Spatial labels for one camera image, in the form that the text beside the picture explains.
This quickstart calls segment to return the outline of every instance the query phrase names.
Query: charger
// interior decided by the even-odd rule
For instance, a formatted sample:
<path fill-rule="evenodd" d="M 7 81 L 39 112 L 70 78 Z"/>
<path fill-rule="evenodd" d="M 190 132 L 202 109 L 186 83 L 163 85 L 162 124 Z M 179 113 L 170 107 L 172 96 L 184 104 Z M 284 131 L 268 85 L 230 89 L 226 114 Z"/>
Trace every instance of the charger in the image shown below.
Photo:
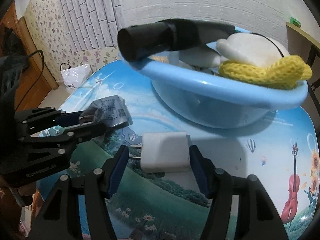
<path fill-rule="evenodd" d="M 179 172 L 190 168 L 186 132 L 144 133 L 140 147 L 141 157 L 132 159 L 140 159 L 145 172 Z"/>

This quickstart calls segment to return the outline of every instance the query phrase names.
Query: stuffed animal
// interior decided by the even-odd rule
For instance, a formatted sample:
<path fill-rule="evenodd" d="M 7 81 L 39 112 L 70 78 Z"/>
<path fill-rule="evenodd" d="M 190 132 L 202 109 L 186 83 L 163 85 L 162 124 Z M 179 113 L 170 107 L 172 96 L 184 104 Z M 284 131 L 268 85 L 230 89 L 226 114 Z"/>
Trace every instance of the stuffed animal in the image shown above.
<path fill-rule="evenodd" d="M 311 68 L 279 42 L 254 33 L 235 33 L 216 43 L 180 52 L 180 60 L 202 68 L 219 68 L 226 78 L 275 89 L 292 89 L 312 76 Z"/>

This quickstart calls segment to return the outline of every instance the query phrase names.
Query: brick pattern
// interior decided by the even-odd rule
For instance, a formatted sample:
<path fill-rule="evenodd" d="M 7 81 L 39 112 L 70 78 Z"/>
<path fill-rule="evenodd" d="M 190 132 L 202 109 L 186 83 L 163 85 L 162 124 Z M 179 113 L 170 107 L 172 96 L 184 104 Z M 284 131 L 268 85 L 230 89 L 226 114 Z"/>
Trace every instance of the brick pattern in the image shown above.
<path fill-rule="evenodd" d="M 57 7 L 73 52 L 117 46 L 124 26 L 119 0 L 58 0 Z"/>

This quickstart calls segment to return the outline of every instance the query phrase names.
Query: red violin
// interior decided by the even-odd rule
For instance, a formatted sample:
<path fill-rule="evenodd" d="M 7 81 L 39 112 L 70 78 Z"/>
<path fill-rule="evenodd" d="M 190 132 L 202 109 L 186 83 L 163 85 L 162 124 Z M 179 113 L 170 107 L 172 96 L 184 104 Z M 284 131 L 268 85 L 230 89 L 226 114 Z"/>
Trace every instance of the red violin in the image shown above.
<path fill-rule="evenodd" d="M 289 178 L 289 198 L 288 201 L 285 203 L 282 214 L 281 220 L 284 224 L 291 222 L 295 215 L 297 214 L 298 209 L 298 200 L 297 194 L 299 191 L 300 186 L 300 178 L 297 175 L 297 167 L 296 167 L 296 155 L 298 154 L 298 147 L 297 143 L 292 146 L 293 151 L 293 160 L 294 160 L 294 174 L 292 174 Z"/>

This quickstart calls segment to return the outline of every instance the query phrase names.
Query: yellow knitted item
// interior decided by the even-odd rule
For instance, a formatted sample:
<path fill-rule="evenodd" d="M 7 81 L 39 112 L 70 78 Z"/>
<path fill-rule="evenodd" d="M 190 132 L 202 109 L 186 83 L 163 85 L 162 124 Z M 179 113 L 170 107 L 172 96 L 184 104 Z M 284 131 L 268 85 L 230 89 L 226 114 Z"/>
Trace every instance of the yellow knitted item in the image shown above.
<path fill-rule="evenodd" d="M 270 67 L 225 61 L 219 66 L 219 74 L 226 78 L 275 89 L 292 89 L 298 80 L 308 80 L 312 70 L 297 55 L 279 59 Z"/>

